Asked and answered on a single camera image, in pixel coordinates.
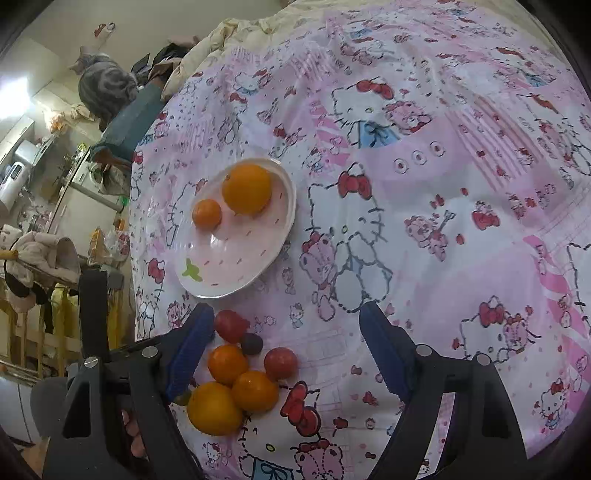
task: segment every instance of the cat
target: cat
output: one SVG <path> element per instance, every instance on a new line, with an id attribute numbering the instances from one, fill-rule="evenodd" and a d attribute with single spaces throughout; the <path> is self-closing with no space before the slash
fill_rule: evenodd
<path id="1" fill-rule="evenodd" d="M 93 53 L 89 47 L 80 47 L 80 56 L 70 70 L 81 75 L 78 95 L 90 113 L 99 118 L 101 132 L 137 96 L 138 83 L 134 75 L 105 53 Z"/>

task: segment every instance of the pink bedsheet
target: pink bedsheet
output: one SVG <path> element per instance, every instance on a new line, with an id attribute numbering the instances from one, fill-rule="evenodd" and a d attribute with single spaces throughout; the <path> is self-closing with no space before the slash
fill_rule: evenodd
<path id="1" fill-rule="evenodd" d="M 591 120 L 573 72 L 502 18 L 452 1 L 330 12 L 225 59 L 189 78 L 135 153 L 136 335 L 180 326 L 197 301 L 169 266 L 195 192 L 240 159 L 274 157 L 298 189 L 293 230 L 253 286 L 213 306 L 263 337 L 253 368 L 282 345 L 300 370 L 236 436 L 203 435 L 172 407 L 206 472 L 367 478 L 403 408 L 359 333 L 370 300 L 442 355 L 487 353 L 529 455 L 555 439 L 591 380 Z M 210 380 L 205 363 L 197 382 Z M 452 404 L 421 474 L 437 464 Z"/>

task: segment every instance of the large orange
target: large orange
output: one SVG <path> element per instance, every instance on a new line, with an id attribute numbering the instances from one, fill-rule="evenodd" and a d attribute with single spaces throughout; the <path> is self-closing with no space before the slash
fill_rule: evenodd
<path id="1" fill-rule="evenodd" d="M 262 413 L 272 409 L 279 400 L 279 387 L 263 372 L 250 370 L 234 382 L 232 398 L 242 410 Z"/>
<path id="2" fill-rule="evenodd" d="M 187 415 L 193 426 L 208 435 L 230 435 L 242 424 L 242 410 L 231 390 L 217 382 L 200 385 L 191 394 Z"/>
<path id="3" fill-rule="evenodd" d="M 254 163 L 237 165 L 222 183 L 222 197 L 234 213 L 254 215 L 271 200 L 271 174 Z"/>
<path id="4" fill-rule="evenodd" d="M 216 381 L 231 387 L 248 370 L 248 360 L 236 345 L 221 345 L 209 354 L 207 368 Z"/>

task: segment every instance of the pink plate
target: pink plate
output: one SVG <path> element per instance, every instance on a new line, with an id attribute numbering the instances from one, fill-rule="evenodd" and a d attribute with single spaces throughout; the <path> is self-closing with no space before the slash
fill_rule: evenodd
<path id="1" fill-rule="evenodd" d="M 222 182 L 240 163 L 255 163 L 271 173 L 272 196 L 254 217 L 236 215 L 222 198 Z M 173 244 L 174 269 L 181 285 L 202 299 L 218 299 L 252 283 L 276 259 L 296 217 L 296 188 L 277 160 L 250 158 L 210 179 L 195 196 Z M 211 198 L 222 207 L 222 223 L 213 232 L 193 224 L 191 212 Z"/>

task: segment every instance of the white wall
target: white wall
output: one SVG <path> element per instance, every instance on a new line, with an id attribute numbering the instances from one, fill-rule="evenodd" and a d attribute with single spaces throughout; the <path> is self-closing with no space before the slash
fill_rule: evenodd
<path id="1" fill-rule="evenodd" d="M 27 77 L 29 95 L 34 95 L 63 70 L 61 58 L 40 43 L 21 35 L 0 62 L 0 86 L 10 80 Z"/>
<path id="2" fill-rule="evenodd" d="M 203 38 L 225 18 L 254 20 L 279 9 L 279 0 L 54 0 L 25 34 L 72 64 L 81 45 L 96 42 L 95 28 L 114 22 L 101 50 L 130 69 L 147 53 L 153 59 L 171 35 Z"/>

